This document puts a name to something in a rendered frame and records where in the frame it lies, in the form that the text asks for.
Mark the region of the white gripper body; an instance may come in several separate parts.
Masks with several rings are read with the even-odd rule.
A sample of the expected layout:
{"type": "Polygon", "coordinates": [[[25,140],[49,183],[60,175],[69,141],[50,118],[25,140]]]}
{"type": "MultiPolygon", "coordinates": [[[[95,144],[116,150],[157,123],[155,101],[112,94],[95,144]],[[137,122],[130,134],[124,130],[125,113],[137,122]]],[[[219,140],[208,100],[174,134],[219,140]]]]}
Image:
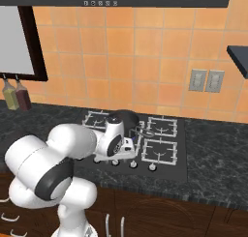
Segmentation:
{"type": "Polygon", "coordinates": [[[113,161],[113,160],[128,160],[134,158],[135,156],[136,156],[136,152],[134,148],[124,147],[121,148],[119,152],[113,155],[112,157],[96,155],[93,161],[95,163],[99,163],[99,162],[113,161]]]}

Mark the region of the dark frying pan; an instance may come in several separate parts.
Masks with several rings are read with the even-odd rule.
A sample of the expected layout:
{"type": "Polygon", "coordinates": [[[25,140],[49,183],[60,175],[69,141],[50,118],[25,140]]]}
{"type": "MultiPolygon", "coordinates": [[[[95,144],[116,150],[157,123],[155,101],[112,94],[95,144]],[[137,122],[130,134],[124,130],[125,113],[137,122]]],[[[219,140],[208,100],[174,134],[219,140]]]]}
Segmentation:
{"type": "Polygon", "coordinates": [[[139,116],[132,110],[118,109],[111,113],[111,115],[118,117],[124,124],[124,136],[135,137],[138,133],[142,133],[146,137],[154,136],[155,133],[146,129],[140,124],[139,116]]]}

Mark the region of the dark wood cupboard door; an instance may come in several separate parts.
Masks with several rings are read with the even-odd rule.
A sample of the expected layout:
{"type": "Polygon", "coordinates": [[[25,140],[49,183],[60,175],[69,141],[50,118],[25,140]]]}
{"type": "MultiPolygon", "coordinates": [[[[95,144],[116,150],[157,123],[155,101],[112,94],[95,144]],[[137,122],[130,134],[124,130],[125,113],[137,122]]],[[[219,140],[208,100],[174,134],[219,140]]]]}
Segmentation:
{"type": "Polygon", "coordinates": [[[215,237],[248,237],[248,212],[216,207],[209,229],[215,237]]]}
{"type": "Polygon", "coordinates": [[[115,190],[116,231],[125,237],[205,237],[214,207],[115,190]]]}
{"type": "Polygon", "coordinates": [[[95,203],[85,210],[89,223],[96,229],[99,237],[107,237],[106,216],[109,215],[108,229],[111,237],[116,237],[115,227],[115,194],[113,189],[97,188],[95,203]]]}

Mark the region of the black hob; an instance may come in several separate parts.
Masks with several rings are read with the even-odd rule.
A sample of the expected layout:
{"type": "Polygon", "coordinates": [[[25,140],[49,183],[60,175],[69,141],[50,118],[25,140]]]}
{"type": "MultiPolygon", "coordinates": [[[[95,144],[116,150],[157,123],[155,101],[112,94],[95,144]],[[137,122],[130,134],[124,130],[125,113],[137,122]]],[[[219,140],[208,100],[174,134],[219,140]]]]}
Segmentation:
{"type": "Polygon", "coordinates": [[[94,155],[76,162],[77,168],[93,168],[121,174],[140,175],[176,182],[187,181],[187,156],[184,131],[184,120],[164,115],[139,114],[139,123],[155,133],[146,137],[138,133],[133,139],[136,156],[128,160],[119,160],[114,166],[111,161],[95,163],[94,155]],[[131,168],[130,162],[135,161],[137,168],[131,168]],[[155,171],[148,166],[154,163],[155,171]]]}

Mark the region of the dark wood drawer front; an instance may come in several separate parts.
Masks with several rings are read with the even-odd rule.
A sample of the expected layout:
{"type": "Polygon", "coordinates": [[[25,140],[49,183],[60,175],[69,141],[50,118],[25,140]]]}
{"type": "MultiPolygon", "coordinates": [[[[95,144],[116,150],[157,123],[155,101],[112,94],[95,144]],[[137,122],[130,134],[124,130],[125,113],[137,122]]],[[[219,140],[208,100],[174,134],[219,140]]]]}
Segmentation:
{"type": "Polygon", "coordinates": [[[14,205],[0,207],[1,234],[50,237],[58,226],[57,207],[32,210],[19,208],[14,205]],[[5,222],[1,220],[2,213],[11,219],[19,216],[19,220],[17,222],[5,222]]]}
{"type": "MultiPolygon", "coordinates": [[[[14,176],[11,173],[0,173],[0,199],[9,197],[9,186],[13,181],[14,176]]],[[[13,206],[11,201],[0,203],[0,206],[13,206]]]]}

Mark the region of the dark red bottle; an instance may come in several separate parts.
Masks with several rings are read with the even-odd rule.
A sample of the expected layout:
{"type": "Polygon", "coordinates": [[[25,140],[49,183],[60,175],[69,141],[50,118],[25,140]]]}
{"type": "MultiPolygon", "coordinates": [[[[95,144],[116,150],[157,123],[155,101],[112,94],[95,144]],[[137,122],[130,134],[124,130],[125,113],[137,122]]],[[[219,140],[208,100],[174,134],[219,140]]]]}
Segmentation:
{"type": "Polygon", "coordinates": [[[16,81],[15,95],[21,110],[27,111],[31,108],[29,93],[19,79],[16,81]]]}

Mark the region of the olive green bottle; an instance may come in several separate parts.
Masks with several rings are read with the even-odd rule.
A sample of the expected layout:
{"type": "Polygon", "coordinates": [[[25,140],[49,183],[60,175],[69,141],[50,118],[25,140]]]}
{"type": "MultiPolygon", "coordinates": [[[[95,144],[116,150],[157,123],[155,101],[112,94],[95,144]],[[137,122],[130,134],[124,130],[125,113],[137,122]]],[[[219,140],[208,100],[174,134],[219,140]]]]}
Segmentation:
{"type": "Polygon", "coordinates": [[[16,89],[10,84],[8,79],[4,80],[4,88],[2,90],[8,109],[17,110],[19,108],[16,98],[16,89]]]}

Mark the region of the grey wall outlet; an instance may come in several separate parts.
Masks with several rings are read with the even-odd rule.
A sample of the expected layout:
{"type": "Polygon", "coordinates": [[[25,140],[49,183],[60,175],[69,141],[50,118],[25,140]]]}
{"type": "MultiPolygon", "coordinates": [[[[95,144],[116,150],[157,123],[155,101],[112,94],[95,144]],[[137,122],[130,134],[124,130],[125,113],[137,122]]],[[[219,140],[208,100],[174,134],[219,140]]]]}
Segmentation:
{"type": "Polygon", "coordinates": [[[191,71],[189,90],[202,92],[207,70],[197,70],[193,69],[191,71]]]}
{"type": "Polygon", "coordinates": [[[221,91],[224,74],[224,71],[210,70],[208,73],[205,91],[211,93],[219,93],[221,91]]]}

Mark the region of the dark framed wall cupboard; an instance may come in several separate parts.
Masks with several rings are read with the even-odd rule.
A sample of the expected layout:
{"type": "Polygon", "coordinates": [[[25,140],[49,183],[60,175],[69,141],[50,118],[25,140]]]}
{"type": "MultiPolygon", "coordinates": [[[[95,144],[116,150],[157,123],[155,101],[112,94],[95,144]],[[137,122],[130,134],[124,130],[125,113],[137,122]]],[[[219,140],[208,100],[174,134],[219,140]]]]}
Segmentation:
{"type": "Polygon", "coordinates": [[[0,6],[0,78],[47,81],[31,6],[0,6]]]}

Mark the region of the dark wall shelf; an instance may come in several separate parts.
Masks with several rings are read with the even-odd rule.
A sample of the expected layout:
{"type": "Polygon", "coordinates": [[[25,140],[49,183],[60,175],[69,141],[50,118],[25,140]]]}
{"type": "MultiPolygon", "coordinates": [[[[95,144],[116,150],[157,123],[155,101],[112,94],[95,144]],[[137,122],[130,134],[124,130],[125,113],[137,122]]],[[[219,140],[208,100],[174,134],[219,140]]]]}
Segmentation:
{"type": "Polygon", "coordinates": [[[227,52],[243,77],[248,79],[248,46],[228,45],[227,52]]]}

